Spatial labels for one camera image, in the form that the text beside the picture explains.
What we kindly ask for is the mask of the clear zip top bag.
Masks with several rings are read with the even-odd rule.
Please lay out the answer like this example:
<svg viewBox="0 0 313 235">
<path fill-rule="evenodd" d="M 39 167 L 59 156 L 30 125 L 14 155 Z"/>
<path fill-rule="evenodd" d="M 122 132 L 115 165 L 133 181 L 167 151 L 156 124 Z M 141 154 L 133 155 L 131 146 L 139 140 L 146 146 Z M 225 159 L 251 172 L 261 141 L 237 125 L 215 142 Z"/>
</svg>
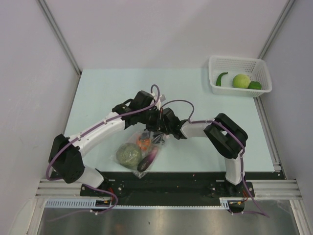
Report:
<svg viewBox="0 0 313 235">
<path fill-rule="evenodd" d="M 144 129 L 136 132 L 119 145 L 111 160 L 141 179 L 150 171 L 168 138 L 168 135 L 159 131 Z"/>
</svg>

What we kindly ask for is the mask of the green fake chili pepper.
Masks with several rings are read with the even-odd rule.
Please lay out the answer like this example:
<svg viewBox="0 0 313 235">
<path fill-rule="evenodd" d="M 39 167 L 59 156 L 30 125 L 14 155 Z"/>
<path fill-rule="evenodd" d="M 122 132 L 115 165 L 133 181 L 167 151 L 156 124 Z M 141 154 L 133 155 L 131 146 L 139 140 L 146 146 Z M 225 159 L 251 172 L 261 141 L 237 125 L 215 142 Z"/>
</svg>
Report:
<svg viewBox="0 0 313 235">
<path fill-rule="evenodd" d="M 222 72 L 219 74 L 217 80 L 216 80 L 216 86 L 220 87 L 222 85 L 222 78 L 223 76 L 227 75 L 228 72 Z"/>
</svg>

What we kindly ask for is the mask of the pale green fake cabbage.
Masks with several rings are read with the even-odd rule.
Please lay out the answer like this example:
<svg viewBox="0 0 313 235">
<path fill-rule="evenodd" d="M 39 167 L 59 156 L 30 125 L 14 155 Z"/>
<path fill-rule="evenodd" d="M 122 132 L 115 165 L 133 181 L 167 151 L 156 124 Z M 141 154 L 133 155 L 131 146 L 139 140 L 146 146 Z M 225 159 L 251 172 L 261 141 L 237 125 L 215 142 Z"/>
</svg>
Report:
<svg viewBox="0 0 313 235">
<path fill-rule="evenodd" d="M 234 88 L 247 89 L 251 80 L 250 77 L 245 74 L 238 74 L 233 78 L 232 86 Z"/>
</svg>

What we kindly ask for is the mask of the green fake bell pepper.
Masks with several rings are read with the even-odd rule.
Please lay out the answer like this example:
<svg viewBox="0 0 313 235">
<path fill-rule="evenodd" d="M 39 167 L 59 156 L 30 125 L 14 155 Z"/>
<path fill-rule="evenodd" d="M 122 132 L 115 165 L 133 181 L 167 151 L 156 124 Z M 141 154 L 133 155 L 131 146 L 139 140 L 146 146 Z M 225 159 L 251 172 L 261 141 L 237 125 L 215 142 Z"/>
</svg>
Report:
<svg viewBox="0 0 313 235">
<path fill-rule="evenodd" d="M 248 88 L 253 90 L 261 90 L 262 85 L 258 81 L 251 81 Z"/>
</svg>

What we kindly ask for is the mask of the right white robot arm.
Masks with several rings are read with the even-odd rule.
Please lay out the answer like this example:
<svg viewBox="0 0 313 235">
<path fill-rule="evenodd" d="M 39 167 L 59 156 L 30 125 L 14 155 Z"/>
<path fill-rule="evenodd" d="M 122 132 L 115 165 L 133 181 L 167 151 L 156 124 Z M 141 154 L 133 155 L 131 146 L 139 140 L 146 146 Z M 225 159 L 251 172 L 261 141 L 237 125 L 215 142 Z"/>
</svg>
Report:
<svg viewBox="0 0 313 235">
<path fill-rule="evenodd" d="M 226 114 L 220 113 L 213 120 L 180 120 L 170 108 L 161 115 L 160 130 L 174 138 L 208 138 L 217 152 L 225 159 L 225 190 L 238 196 L 246 185 L 243 154 L 247 133 Z"/>
</svg>

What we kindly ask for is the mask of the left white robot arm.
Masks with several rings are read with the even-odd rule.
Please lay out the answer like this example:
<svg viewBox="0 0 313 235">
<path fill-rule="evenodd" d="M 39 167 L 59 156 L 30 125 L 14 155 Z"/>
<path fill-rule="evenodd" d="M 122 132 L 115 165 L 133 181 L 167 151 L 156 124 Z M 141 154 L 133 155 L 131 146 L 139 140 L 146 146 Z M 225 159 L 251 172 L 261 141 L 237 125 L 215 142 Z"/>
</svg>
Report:
<svg viewBox="0 0 313 235">
<path fill-rule="evenodd" d="M 54 169 L 59 178 L 67 184 L 79 182 L 91 187 L 96 195 L 104 195 L 108 183 L 95 168 L 84 165 L 83 158 L 106 138 L 137 123 L 145 124 L 151 114 L 161 108 L 160 93 L 139 91 L 135 98 L 116 105 L 102 120 L 88 129 L 66 137 L 55 137 L 49 156 L 45 176 L 52 180 L 50 170 Z"/>
</svg>

